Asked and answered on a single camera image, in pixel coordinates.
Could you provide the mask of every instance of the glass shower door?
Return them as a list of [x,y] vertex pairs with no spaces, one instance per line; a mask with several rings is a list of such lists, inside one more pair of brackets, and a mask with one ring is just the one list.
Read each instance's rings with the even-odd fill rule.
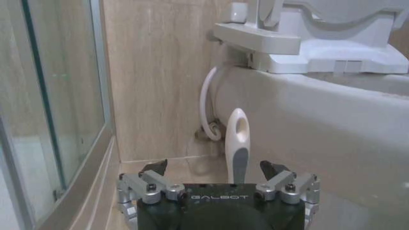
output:
[[69,226],[111,139],[98,3],[0,0],[0,159],[21,229]]
[[39,87],[66,187],[103,125],[90,2],[27,4]]

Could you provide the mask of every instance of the robotic hand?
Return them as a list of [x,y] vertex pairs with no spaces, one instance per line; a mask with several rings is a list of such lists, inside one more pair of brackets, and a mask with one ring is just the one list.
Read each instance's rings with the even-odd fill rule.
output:
[[173,184],[167,161],[121,174],[118,209],[131,230],[303,230],[318,211],[319,179],[259,162],[262,184]]

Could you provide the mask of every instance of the wall tile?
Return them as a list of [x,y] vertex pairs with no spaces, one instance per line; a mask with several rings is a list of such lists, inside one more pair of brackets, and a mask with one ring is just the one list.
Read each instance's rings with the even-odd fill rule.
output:
[[404,22],[400,29],[391,32],[388,43],[409,58],[409,22]]
[[227,1],[105,0],[110,78],[122,161],[206,155],[194,140],[210,69],[205,33]]

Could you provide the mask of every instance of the white hose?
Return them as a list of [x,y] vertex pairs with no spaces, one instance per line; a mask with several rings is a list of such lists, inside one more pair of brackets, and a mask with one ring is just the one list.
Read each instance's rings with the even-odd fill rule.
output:
[[205,98],[206,98],[206,92],[209,89],[209,85],[211,82],[211,79],[215,75],[218,67],[214,66],[213,69],[209,71],[206,77],[205,77],[205,81],[202,84],[202,89],[199,91],[199,100],[198,100],[198,113],[199,113],[199,122],[203,128],[203,132],[206,134],[206,136],[213,140],[213,141],[218,141],[221,139],[221,132],[218,130],[217,125],[211,125],[211,127],[209,126],[209,123],[206,121],[206,116],[205,116]]

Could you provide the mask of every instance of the screw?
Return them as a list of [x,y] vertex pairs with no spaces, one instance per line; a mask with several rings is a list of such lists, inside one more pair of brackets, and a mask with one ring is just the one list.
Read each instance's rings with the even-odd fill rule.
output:
[[155,190],[155,184],[146,185],[146,192],[153,192]]
[[286,185],[284,185],[284,190],[286,190],[287,192],[294,192],[294,191],[295,191],[295,186],[294,186],[292,184],[286,184]]

